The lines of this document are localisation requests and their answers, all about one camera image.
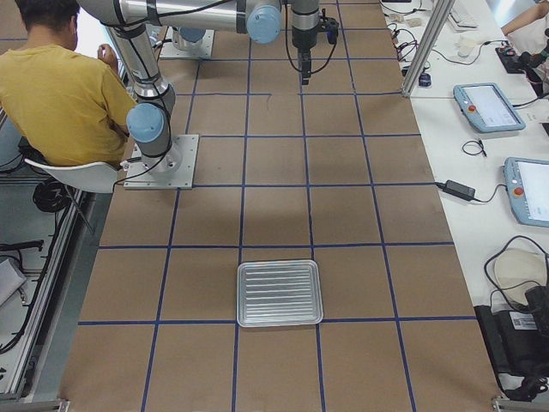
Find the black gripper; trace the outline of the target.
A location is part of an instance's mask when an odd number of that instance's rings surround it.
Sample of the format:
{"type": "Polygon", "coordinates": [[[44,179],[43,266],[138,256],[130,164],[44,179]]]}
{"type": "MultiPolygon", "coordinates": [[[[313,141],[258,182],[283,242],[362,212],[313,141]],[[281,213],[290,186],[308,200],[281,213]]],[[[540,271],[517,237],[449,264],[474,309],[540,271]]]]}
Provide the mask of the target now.
{"type": "Polygon", "coordinates": [[[316,45],[316,41],[312,38],[293,38],[292,43],[297,50],[301,85],[309,85],[312,72],[311,49],[316,45]]]}

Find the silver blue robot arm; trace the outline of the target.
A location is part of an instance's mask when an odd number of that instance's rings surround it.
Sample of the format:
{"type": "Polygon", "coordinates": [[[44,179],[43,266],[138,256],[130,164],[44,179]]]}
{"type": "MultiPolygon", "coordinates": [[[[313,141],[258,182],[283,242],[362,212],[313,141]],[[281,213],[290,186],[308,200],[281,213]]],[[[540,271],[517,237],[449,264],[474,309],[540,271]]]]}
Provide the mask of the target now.
{"type": "Polygon", "coordinates": [[[161,47],[161,59],[210,59],[214,30],[169,27],[161,47]]]}
{"type": "Polygon", "coordinates": [[[109,32],[124,64],[136,108],[127,117],[135,153],[124,161],[122,183],[132,190],[189,189],[193,184],[198,136],[171,130],[175,90],[161,74],[159,58],[209,59],[214,34],[245,34],[266,45],[290,21],[286,45],[303,84],[315,70],[311,51],[329,20],[317,1],[81,1],[80,6],[109,32]]]}

